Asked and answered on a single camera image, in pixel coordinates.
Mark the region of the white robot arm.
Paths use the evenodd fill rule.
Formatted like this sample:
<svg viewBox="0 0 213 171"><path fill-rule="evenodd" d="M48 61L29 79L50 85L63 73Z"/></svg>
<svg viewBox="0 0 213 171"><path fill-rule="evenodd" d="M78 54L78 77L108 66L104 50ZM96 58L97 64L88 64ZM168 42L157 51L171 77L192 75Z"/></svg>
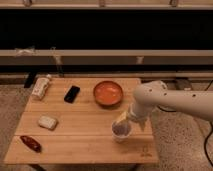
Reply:
<svg viewBox="0 0 213 171"><path fill-rule="evenodd" d="M169 90L163 81L157 80L138 85L133 98L128 109L116 119L116 124L130 120L144 129L147 117L157 106L213 122L213 91Z"/></svg>

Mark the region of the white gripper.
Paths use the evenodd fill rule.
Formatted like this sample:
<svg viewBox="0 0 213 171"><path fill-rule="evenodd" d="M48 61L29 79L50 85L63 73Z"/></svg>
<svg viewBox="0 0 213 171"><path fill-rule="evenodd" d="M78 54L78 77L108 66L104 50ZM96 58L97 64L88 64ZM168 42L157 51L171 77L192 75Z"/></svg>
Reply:
<svg viewBox="0 0 213 171"><path fill-rule="evenodd" d="M115 121L116 124L121 124L126 122L127 120L131 120L132 122L138 123L141 131L144 131L146 126L147 116L142 113L141 108L132 103L128 110L123 112Z"/></svg>

